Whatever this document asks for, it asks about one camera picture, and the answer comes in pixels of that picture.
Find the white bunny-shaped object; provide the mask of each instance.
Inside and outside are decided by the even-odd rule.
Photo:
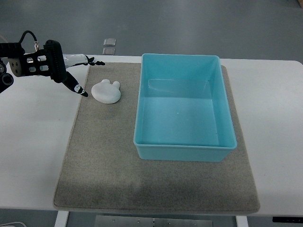
[[[108,79],[104,79],[92,87],[91,94],[99,102],[112,104],[117,102],[121,97],[119,88],[120,83],[118,81],[111,84]]]

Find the cable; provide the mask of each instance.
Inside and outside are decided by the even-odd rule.
[[[32,33],[31,31],[28,31],[28,30],[27,30],[27,31],[25,31],[25,32],[22,34],[22,37],[21,37],[19,43],[22,43],[22,41],[23,41],[23,39],[24,39],[24,37],[25,37],[25,35],[26,35],[27,33],[30,33],[30,34],[32,35],[32,37],[34,38],[34,40],[37,41],[37,38],[36,38],[36,36],[34,35],[34,33]]]
[[[23,225],[24,227],[27,227],[23,222],[19,222],[19,221],[17,221],[17,222],[10,222],[10,223],[6,223],[6,224],[1,224],[0,226],[5,227],[5,226],[8,226],[10,224],[20,224],[20,225]]]
[[[0,38],[1,38],[4,42],[8,43],[8,41],[7,41],[2,35],[0,35]]]

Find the gray carpet mat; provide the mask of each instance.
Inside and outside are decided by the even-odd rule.
[[[55,189],[58,210],[113,214],[249,214],[259,200],[222,67],[238,147],[222,162],[154,161],[139,158],[133,143],[141,64],[91,67],[90,93],[102,79],[121,84],[121,99],[102,104],[82,98]]]

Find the white table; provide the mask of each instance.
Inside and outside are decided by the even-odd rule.
[[[97,58],[141,62],[141,57]],[[302,216],[303,65],[231,59],[221,63],[228,70],[260,199],[254,215]],[[81,85],[87,70],[68,69]],[[79,101],[63,84],[42,76],[15,78],[0,94],[0,208],[53,210]]]

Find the light blue storage box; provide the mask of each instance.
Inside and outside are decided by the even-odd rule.
[[[219,57],[142,56],[134,144],[142,159],[203,162],[237,147]]]

